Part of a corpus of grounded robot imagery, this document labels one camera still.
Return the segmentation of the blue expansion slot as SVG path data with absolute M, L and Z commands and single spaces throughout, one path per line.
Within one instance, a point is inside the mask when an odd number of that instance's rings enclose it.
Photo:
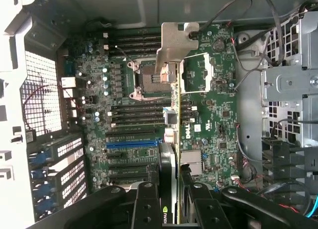
M 153 140 L 106 143 L 105 147 L 107 149 L 156 147 L 159 143 L 162 143 L 162 142 L 163 142 L 162 139 L 157 138 L 157 139 L 153 139 Z

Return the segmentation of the metal drive cage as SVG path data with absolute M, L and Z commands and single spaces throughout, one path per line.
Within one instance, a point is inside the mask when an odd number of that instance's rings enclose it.
M 262 133 L 318 146 L 318 11 L 296 13 L 281 29 L 283 62 L 260 74 Z

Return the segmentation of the black ribbed plastic holder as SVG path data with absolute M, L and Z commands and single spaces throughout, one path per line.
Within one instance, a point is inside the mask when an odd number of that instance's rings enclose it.
M 263 182 L 272 184 L 293 179 L 304 183 L 306 150 L 271 138 L 262 139 Z

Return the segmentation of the blue card retention clip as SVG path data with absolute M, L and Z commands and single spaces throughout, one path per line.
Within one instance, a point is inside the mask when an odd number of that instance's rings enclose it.
M 29 155 L 28 162 L 31 165 L 43 165 L 47 163 L 47 159 L 49 157 L 50 156 L 47 152 L 34 153 Z

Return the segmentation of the metal socket cover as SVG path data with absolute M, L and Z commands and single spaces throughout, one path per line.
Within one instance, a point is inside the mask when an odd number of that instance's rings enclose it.
M 180 63 L 181 93 L 212 91 L 214 66 L 210 54 L 205 52 L 185 57 Z

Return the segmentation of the black expansion slot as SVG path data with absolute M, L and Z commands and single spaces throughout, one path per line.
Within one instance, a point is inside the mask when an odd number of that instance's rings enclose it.
M 111 131 L 106 132 L 106 137 L 125 137 L 125 136 L 134 136 L 134 135 L 148 135 L 148 134 L 155 134 L 155 129 L 150 130 L 126 130 L 126 131 Z

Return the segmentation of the grey chipset heatsink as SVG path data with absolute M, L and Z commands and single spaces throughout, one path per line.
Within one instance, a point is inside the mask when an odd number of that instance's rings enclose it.
M 181 153 L 180 164 L 188 164 L 191 170 L 191 175 L 202 175 L 201 151 L 183 151 Z

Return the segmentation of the CPU socket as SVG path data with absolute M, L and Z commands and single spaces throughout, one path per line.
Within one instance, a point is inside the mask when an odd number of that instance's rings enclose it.
M 154 101 L 171 98 L 171 87 L 161 83 L 159 72 L 155 71 L 155 58 L 138 58 L 127 63 L 132 75 L 133 90 L 128 94 L 132 100 Z

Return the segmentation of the green motherboard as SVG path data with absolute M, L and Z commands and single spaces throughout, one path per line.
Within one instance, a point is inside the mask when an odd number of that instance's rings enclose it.
M 236 147 L 237 96 L 233 53 L 233 30 L 210 26 L 198 35 L 199 47 L 187 56 L 209 53 L 214 66 L 212 91 L 181 94 L 181 140 L 183 151 L 201 151 L 202 175 L 195 181 L 215 188 L 234 184 L 238 174 Z M 212 44 L 223 39 L 225 50 L 215 52 Z M 89 187 L 129 187 L 148 179 L 147 166 L 163 162 L 164 136 L 176 123 L 171 98 L 154 101 L 132 100 L 132 75 L 127 63 L 138 58 L 155 58 L 161 47 L 161 29 L 109 29 L 70 36 L 64 43 L 65 77 L 60 81 L 68 103 L 68 115 L 83 129 Z M 106 132 L 155 129 L 155 134 L 106 137 Z M 156 147 L 107 149 L 106 143 L 163 140 Z M 173 152 L 168 162 L 175 163 Z

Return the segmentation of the coin cell battery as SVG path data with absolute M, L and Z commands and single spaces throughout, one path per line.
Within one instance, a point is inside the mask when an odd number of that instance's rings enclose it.
M 212 48 L 215 52 L 223 52 L 225 50 L 225 43 L 223 39 L 217 39 L 213 42 Z

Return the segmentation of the open PC case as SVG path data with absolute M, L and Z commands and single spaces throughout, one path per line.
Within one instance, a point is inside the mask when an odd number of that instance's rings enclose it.
M 84 132 L 68 115 L 60 83 L 65 41 L 85 32 L 161 29 L 164 22 L 180 30 L 198 23 L 191 40 L 212 25 L 234 34 L 238 174 L 221 188 L 191 176 L 194 182 L 216 193 L 239 187 L 302 214 L 318 229 L 318 146 L 294 144 L 306 150 L 304 183 L 268 185 L 262 169 L 262 139 L 281 139 L 262 133 L 260 74 L 283 62 L 282 23 L 310 11 L 318 11 L 318 0 L 0 0 L 0 229 L 63 229 L 69 207 L 100 190 L 89 187 Z M 162 143 L 160 151 L 161 229 L 200 229 L 184 216 L 181 178 L 181 220 L 174 221 L 172 145 Z M 31 165 L 29 155 L 40 152 L 49 154 L 47 163 Z

